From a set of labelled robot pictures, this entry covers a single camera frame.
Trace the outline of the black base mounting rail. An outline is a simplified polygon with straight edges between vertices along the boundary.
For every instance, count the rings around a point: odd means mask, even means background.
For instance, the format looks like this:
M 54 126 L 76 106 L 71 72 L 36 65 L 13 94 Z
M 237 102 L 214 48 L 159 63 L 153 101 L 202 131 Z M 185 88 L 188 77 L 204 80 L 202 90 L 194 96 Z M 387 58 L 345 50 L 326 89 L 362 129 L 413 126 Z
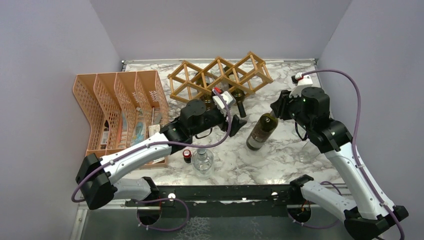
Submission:
M 295 196 L 288 184 L 263 185 L 159 185 L 146 203 L 127 200 L 142 221 L 152 224 L 162 218 L 293 217 L 307 222 L 311 206 Z

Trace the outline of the wooden lattice wine rack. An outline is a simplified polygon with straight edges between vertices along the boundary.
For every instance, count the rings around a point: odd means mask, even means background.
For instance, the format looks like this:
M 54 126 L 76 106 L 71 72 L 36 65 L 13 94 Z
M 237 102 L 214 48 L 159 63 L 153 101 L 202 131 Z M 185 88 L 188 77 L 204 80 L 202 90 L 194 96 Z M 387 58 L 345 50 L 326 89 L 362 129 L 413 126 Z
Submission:
M 248 97 L 274 82 L 266 62 L 252 51 L 235 63 L 218 56 L 205 67 L 183 60 L 167 78 L 169 97 L 181 103 L 211 95 L 215 87 L 224 89 L 229 85 L 230 93 L 240 89 Z

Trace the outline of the green wine bottle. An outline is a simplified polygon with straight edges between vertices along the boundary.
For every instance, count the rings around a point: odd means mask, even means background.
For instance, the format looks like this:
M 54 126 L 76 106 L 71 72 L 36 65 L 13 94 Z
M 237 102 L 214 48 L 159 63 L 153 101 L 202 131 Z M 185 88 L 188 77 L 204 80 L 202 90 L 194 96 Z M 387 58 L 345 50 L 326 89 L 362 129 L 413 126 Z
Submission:
M 223 70 L 226 72 L 229 69 L 230 68 L 228 66 L 225 66 Z M 227 77 L 230 80 L 232 80 L 233 82 L 236 81 L 236 77 L 235 77 L 233 72 L 230 72 L 229 74 L 227 74 Z M 230 83 L 228 83 L 228 89 L 230 89 L 232 87 L 233 86 Z M 246 97 L 245 92 L 243 90 L 239 89 L 239 88 L 236 88 L 234 91 L 231 92 L 231 94 L 234 97 L 234 99 L 236 100 L 236 104 L 237 104 L 237 108 L 238 108 L 240 117 L 245 118 L 247 116 L 246 110 L 245 110 L 245 107 L 244 107 L 244 104 L 243 104 L 245 97 Z
M 264 113 L 249 134 L 246 145 L 249 149 L 257 151 L 263 147 L 271 134 L 275 131 L 279 120 L 273 111 Z
M 202 77 L 200 76 L 195 81 L 195 83 L 197 85 L 201 86 L 201 87 L 203 87 L 204 84 L 205 84 L 206 87 L 208 87 L 210 85 L 210 83 L 211 83 L 211 79 L 208 76 L 205 76 L 204 77 L 204 81 L 203 81 Z M 208 110 L 211 110 L 211 109 L 213 109 L 215 107 L 215 105 L 213 103 L 213 97 L 210 94 L 205 94 L 204 93 L 202 96 L 200 96 L 199 99 L 204 102 L 207 111 Z

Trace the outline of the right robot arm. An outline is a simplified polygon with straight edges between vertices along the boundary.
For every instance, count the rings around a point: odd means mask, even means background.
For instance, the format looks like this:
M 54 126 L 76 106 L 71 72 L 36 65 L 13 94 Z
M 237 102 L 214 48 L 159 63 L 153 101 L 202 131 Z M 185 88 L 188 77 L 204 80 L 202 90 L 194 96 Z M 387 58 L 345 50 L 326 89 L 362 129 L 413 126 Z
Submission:
M 309 141 L 332 163 L 353 199 L 325 188 L 308 175 L 290 182 L 289 199 L 319 205 L 341 222 L 355 240 L 372 240 L 408 217 L 404 206 L 395 205 L 372 179 L 363 161 L 355 158 L 353 137 L 346 126 L 330 117 L 330 97 L 319 87 L 306 87 L 299 96 L 282 90 L 270 107 L 277 118 L 294 120 Z

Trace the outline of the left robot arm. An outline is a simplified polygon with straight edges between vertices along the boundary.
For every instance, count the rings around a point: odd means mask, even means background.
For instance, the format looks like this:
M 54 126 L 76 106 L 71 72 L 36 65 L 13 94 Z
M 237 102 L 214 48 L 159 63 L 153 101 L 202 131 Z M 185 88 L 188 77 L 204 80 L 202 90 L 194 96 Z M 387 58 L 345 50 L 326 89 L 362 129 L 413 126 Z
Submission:
M 234 136 L 247 121 L 231 116 L 222 102 L 219 105 L 208 110 L 203 101 L 191 100 L 178 117 L 148 139 L 100 158 L 94 153 L 87 155 L 75 178 L 77 188 L 71 200 L 86 202 L 90 210 L 99 209 L 112 200 L 138 200 L 152 205 L 157 200 L 154 182 L 148 177 L 135 180 L 125 176 L 154 160 L 186 147 L 193 148 L 193 138 L 213 127 L 227 131 L 226 138 Z

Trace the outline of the white card box in organizer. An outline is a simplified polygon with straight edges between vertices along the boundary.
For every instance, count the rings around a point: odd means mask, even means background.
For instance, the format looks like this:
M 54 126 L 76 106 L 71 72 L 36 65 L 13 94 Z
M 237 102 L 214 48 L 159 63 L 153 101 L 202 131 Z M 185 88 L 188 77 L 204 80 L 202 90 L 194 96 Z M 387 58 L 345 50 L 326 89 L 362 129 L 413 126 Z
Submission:
M 153 124 L 148 127 L 148 135 L 149 137 L 153 136 L 156 133 L 159 133 L 161 129 L 160 124 Z

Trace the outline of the small red capped jar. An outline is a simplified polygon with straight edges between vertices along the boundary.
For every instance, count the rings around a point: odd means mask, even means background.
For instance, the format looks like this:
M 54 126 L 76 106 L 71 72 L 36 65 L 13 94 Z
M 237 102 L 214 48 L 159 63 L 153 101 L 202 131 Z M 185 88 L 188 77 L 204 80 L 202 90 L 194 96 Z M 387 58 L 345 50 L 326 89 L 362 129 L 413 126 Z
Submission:
M 182 156 L 185 163 L 190 164 L 192 162 L 192 152 L 189 149 L 185 149 Z

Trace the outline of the round clear glass decanter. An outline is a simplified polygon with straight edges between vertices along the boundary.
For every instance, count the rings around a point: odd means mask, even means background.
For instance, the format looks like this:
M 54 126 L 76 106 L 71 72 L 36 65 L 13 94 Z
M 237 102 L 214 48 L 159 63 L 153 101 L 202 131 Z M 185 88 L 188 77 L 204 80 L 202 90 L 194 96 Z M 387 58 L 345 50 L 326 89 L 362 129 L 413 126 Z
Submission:
M 208 148 L 197 148 L 191 163 L 195 175 L 200 179 L 208 179 L 214 173 L 214 154 Z

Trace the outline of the peach plastic file organizer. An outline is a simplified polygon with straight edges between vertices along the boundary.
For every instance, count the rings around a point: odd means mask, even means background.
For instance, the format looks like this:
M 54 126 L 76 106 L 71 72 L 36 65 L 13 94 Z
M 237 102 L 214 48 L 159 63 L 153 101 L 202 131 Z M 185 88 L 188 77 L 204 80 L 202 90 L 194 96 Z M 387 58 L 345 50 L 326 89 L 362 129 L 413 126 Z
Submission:
M 73 94 L 90 124 L 85 154 L 116 154 L 149 138 L 148 127 L 169 122 L 157 70 L 78 74 Z

